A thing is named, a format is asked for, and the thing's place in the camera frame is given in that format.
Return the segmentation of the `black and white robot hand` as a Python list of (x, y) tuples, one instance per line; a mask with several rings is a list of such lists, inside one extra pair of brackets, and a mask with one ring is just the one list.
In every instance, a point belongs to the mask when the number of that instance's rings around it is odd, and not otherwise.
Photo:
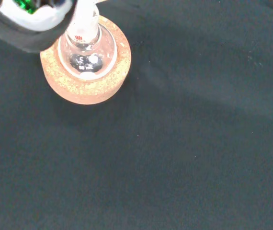
[(75, 0), (0, 0), (0, 40), (28, 53), (51, 47), (70, 24)]

